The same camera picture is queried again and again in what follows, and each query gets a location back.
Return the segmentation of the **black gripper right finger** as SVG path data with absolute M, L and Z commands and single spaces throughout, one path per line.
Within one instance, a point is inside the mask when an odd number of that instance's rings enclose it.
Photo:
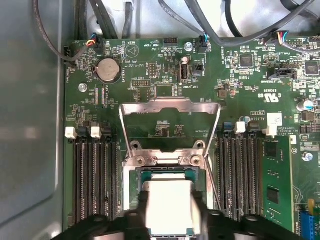
M 259 215 L 245 215 L 240 221 L 226 217 L 219 210 L 209 210 L 197 199 L 202 240 L 295 240 L 297 235 Z

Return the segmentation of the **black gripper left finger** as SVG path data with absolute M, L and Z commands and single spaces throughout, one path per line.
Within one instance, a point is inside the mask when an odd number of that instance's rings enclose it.
M 55 240 L 149 240 L 146 227 L 149 192 L 141 191 L 136 209 L 110 220 L 105 215 L 91 215 L 55 236 Z

